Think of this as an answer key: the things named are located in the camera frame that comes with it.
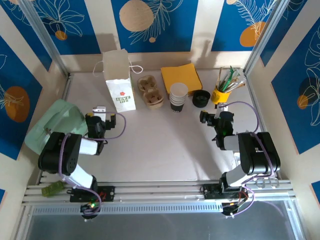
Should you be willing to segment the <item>green paper coffee cup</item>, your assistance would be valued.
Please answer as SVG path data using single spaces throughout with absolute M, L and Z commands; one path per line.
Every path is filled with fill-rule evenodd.
M 172 99 L 184 100 L 188 95 L 188 87 L 181 82 L 177 82 L 171 85 L 169 96 Z

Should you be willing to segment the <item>white paper bag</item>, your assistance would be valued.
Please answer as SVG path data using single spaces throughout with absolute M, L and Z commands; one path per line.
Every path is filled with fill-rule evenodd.
M 136 109 L 131 72 L 141 74 L 144 69 L 133 65 L 125 49 L 102 53 L 103 77 L 118 113 Z

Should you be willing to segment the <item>yellow holder mug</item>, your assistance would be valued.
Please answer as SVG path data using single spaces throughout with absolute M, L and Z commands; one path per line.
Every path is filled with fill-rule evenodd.
M 215 105 L 219 103 L 226 103 L 228 101 L 230 94 L 231 94 L 231 91 L 225 93 L 225 92 L 220 92 L 217 88 L 215 88 L 211 95 L 211 101 Z

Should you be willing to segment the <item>mint green zip pouch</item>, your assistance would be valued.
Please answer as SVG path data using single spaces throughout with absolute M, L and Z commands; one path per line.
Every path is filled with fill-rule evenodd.
M 27 133 L 24 142 L 40 155 L 53 132 L 84 136 L 88 132 L 84 114 L 76 105 L 58 99 Z

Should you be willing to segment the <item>wooden stirrer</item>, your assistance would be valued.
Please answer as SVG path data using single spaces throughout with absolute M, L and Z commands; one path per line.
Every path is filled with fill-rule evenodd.
M 219 68 L 219 73 L 218 73 L 217 82 L 216 82 L 216 88 L 217 88 L 217 89 L 219 88 L 219 83 L 220 83 L 220 80 L 221 80 L 222 70 L 223 70 L 223 67 L 220 67 L 220 68 Z

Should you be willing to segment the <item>yellow napkin stack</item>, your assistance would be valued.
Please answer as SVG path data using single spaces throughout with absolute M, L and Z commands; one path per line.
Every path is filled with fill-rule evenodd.
M 171 86 L 175 83 L 185 84 L 188 87 L 189 95 L 192 95 L 194 91 L 203 89 L 203 84 L 193 63 L 182 66 L 162 67 L 160 71 L 168 94 Z

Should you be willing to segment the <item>green plastic object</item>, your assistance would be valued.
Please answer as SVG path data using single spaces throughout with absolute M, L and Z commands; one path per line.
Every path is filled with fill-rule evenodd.
M 41 195 L 43 197 L 52 197 L 60 193 L 65 188 L 65 184 L 62 181 L 56 181 L 50 185 L 41 189 Z

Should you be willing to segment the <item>small circuit board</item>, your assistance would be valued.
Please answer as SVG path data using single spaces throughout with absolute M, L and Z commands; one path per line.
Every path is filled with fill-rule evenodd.
M 100 204 L 98 202 L 89 202 L 80 206 L 80 213 L 85 221 L 96 218 L 98 216 L 97 213 L 94 213 L 96 210 L 98 210 L 98 213 L 100 212 Z
M 222 203 L 222 214 L 225 218 L 232 218 L 233 215 L 240 211 L 240 208 L 244 205 L 244 201 L 239 202 L 223 202 Z

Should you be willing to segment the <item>grey metal panel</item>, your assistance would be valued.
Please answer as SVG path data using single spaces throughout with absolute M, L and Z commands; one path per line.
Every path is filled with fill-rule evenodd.
M 218 212 L 35 214 L 27 240 L 296 240 L 283 201 L 258 201 L 235 218 Z

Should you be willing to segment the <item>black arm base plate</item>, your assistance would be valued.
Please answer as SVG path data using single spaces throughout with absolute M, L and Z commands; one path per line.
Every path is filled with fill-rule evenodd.
M 200 192 L 205 200 L 247 200 L 249 198 L 247 191 L 243 187 L 224 188 L 219 183 L 203 184 L 200 187 Z
M 98 202 L 98 198 L 86 190 L 81 189 L 68 189 L 67 194 L 70 195 L 69 201 L 71 203 L 87 203 Z M 97 194 L 100 196 L 102 202 L 112 202 L 115 197 L 114 186 L 99 186 L 97 188 Z

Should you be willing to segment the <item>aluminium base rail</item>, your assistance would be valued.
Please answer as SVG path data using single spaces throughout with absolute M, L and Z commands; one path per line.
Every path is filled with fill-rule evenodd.
M 252 181 L 246 186 L 253 190 L 257 201 L 296 200 L 297 196 L 289 180 L 278 180 L 279 187 L 257 188 Z M 204 195 L 200 187 L 204 184 L 217 184 L 217 180 L 198 181 L 138 181 L 138 182 L 100 182 L 100 186 L 114 186 L 114 203 L 195 203 L 203 202 Z M 27 186 L 22 198 L 23 206 L 69 204 L 69 186 L 52 197 L 44 197 L 41 188 L 47 187 L 50 182 Z

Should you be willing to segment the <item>aluminium frame post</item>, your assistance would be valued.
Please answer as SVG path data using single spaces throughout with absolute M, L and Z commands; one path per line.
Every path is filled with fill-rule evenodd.
M 59 70 L 63 73 L 63 75 L 65 77 L 68 77 L 69 71 L 64 65 L 56 45 L 54 44 L 52 38 L 50 37 L 50 34 L 48 33 L 37 11 L 33 7 L 33 4 L 29 0 L 17 0 L 17 1 L 24 16 L 28 20 L 29 24 L 33 28 L 34 32 L 36 33 L 37 37 L 41 41 L 42 45 L 46 49 L 51 59 L 55 62 L 55 64 L 57 65 Z
M 255 66 L 256 61 L 260 57 L 262 50 L 265 48 L 268 40 L 270 39 L 275 27 L 277 26 L 282 14 L 288 4 L 289 0 L 277 0 L 274 9 L 270 13 L 260 37 L 258 38 L 256 45 L 254 46 L 251 54 L 247 60 L 247 63 L 243 67 L 243 74 L 247 77 Z

